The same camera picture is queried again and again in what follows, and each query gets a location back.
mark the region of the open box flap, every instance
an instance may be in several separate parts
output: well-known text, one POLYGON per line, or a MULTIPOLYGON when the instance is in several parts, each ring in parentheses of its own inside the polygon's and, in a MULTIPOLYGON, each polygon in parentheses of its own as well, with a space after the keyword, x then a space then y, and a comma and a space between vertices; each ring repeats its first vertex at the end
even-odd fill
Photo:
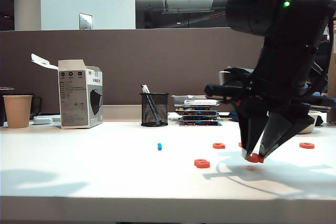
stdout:
POLYGON ((58 61, 59 71, 72 71, 72 70, 86 70, 84 61, 81 59, 76 60, 59 60, 58 61))
POLYGON ((50 68, 50 69, 56 69, 58 70, 57 66, 51 65, 49 61, 47 61, 46 59, 43 59, 35 54, 31 54, 31 60, 33 63, 36 63, 44 68, 50 68))
POLYGON ((98 68, 98 67, 94 67, 94 66, 86 66, 86 68, 87 68, 87 69, 91 69, 91 70, 93 70, 93 71, 99 71, 99 72, 101 72, 100 68, 98 68))

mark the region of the mesh pen holder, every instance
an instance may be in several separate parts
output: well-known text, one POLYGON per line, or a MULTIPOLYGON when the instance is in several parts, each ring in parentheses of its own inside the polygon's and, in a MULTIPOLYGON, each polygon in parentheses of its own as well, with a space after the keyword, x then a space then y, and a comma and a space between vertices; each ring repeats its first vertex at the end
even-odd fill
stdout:
POLYGON ((168 125, 168 93, 141 93, 141 126, 168 125))

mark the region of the stack of cases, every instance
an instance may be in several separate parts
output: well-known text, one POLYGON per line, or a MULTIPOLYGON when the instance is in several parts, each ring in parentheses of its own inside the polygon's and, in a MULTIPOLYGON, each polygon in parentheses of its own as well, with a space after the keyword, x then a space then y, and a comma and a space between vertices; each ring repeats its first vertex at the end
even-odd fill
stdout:
POLYGON ((180 119, 183 125, 213 125, 218 126, 218 114, 214 106, 219 103, 216 100, 208 100, 204 95, 172 95, 176 112, 183 117, 180 119))

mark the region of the box label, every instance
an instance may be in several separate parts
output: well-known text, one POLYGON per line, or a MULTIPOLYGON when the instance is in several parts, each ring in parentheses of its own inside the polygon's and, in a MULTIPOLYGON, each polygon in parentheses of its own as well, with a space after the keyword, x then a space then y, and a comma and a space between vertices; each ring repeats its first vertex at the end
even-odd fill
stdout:
POLYGON ((87 85, 103 86, 103 74, 100 71, 87 69, 86 80, 87 85))
POLYGON ((62 126, 88 125, 85 76, 85 71, 58 72, 62 126))

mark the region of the white eraser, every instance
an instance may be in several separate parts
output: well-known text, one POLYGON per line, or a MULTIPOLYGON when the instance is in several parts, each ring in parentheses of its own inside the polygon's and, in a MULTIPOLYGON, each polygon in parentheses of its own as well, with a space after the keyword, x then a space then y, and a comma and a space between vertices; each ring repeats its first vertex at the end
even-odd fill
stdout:
POLYGON ((34 124, 50 124, 52 123, 52 118, 34 118, 33 123, 34 124))

